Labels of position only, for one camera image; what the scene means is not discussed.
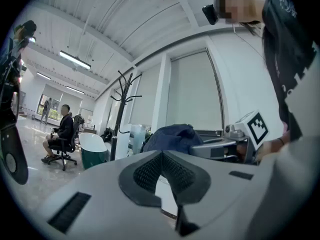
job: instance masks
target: navy jacket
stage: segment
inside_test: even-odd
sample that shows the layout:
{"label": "navy jacket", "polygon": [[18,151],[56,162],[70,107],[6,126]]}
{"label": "navy jacket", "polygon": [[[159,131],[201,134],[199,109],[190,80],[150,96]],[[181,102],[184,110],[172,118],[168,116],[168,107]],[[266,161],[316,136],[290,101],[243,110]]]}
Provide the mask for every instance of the navy jacket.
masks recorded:
{"label": "navy jacket", "polygon": [[200,135],[190,124],[173,124],[158,129],[143,147],[143,152],[171,150],[189,154],[189,148],[203,144]]}

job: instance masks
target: black office chair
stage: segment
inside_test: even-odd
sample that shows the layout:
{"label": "black office chair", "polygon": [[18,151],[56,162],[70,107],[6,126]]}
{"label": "black office chair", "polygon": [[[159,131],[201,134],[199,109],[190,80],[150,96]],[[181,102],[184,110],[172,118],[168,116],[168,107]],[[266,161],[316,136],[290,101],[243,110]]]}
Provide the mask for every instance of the black office chair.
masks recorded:
{"label": "black office chair", "polygon": [[80,123],[81,122],[78,120],[75,120],[73,123],[73,135],[72,135],[70,144],[68,144],[68,140],[65,138],[56,138],[56,140],[61,141],[61,146],[51,146],[50,149],[57,151],[56,152],[57,154],[61,152],[61,155],[48,161],[47,162],[48,165],[50,165],[52,161],[62,160],[62,164],[63,164],[62,171],[66,170],[65,160],[72,161],[74,162],[75,166],[77,165],[77,161],[74,159],[71,159],[70,155],[68,155],[67,152],[73,153],[76,150],[75,139],[76,139],[76,136],[78,135],[78,129],[79,129]]}

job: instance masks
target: sneaker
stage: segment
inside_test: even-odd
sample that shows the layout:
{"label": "sneaker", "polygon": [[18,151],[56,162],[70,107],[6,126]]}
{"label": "sneaker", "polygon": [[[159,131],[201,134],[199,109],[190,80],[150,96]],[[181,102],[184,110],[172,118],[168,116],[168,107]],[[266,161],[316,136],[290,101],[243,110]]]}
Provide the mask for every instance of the sneaker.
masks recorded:
{"label": "sneaker", "polygon": [[51,161],[52,159],[57,158],[57,157],[58,157],[58,155],[56,155],[56,154],[54,156],[46,155],[44,158],[41,159],[41,161],[46,164],[48,161]]}

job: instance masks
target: ceiling light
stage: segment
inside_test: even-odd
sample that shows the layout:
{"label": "ceiling light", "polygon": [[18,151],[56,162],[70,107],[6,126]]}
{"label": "ceiling light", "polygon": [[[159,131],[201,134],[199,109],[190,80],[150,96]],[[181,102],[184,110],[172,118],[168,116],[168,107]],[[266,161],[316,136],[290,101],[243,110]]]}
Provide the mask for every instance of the ceiling light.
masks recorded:
{"label": "ceiling light", "polygon": [[62,50],[60,51],[59,54],[60,54],[61,57],[64,57],[67,60],[69,60],[69,61],[71,61],[73,63],[76,63],[76,64],[84,67],[87,70],[90,70],[90,68],[91,68],[91,65],[89,65],[88,63],[85,63],[84,61],[80,60],[79,58],[74,57],[74,56],[72,56],[72,55],[70,55],[70,54],[68,54],[68,53],[66,53],[66,52],[64,52]]}
{"label": "ceiling light", "polygon": [[71,87],[69,87],[69,86],[67,86],[67,88],[70,89],[70,90],[72,90],[72,91],[75,91],[75,92],[77,92],[77,93],[85,94],[83,91],[73,89],[73,88],[71,88]]}
{"label": "ceiling light", "polygon": [[41,74],[41,73],[39,73],[39,72],[37,72],[37,74],[38,74],[40,77],[43,77],[43,78],[48,79],[48,80],[51,80],[50,77],[47,77],[47,76],[45,76],[44,74]]}

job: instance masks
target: glossy floor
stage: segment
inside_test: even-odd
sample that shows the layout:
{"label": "glossy floor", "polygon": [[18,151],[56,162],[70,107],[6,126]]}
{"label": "glossy floor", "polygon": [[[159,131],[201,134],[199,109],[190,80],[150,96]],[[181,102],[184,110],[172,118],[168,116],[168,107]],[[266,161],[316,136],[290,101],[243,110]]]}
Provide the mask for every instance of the glossy floor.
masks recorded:
{"label": "glossy floor", "polygon": [[54,161],[50,165],[41,161],[41,158],[46,156],[42,142],[46,135],[50,134],[53,127],[56,126],[40,124],[38,120],[20,116],[17,122],[17,129],[28,164],[29,178],[25,185],[19,185],[13,180],[10,181],[10,185],[17,201],[30,212],[36,211],[50,194],[84,171],[81,153],[78,149],[70,153],[71,158],[77,161],[77,165],[71,161],[65,161],[65,171],[62,171],[61,160]]}

